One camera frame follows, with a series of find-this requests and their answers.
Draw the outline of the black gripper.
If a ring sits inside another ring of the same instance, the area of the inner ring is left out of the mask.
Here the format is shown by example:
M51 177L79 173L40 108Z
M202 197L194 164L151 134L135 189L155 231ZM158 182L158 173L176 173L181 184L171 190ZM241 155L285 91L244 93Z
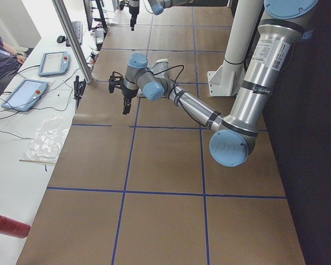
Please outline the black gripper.
M136 16L138 15L138 6L129 6L129 13L131 14L130 28L132 31L135 30Z
M132 106L132 98L137 96L138 89L129 89L125 86L122 87L122 95L124 96L124 103L123 103L123 115L128 115L131 110Z

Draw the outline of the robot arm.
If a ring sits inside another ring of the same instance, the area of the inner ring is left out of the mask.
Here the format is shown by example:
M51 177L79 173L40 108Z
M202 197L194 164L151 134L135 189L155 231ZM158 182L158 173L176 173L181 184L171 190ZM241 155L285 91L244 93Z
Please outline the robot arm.
M194 1L186 1L186 0L154 0L148 1L150 4L151 10L153 14L160 15L166 8L170 8L173 6L180 6L182 4L190 4ZM129 8L129 13L131 14L130 19L130 28L132 31L135 30L135 25L137 23L137 16L140 12L140 1L125 1L124 6Z
M307 37L317 1L239 1L222 65L207 74L212 97L235 96L222 115L175 81L152 72L144 54L134 53L119 82L128 114L137 93L155 101L166 97L213 131L210 153L226 167L239 166L253 151L257 122L290 47Z

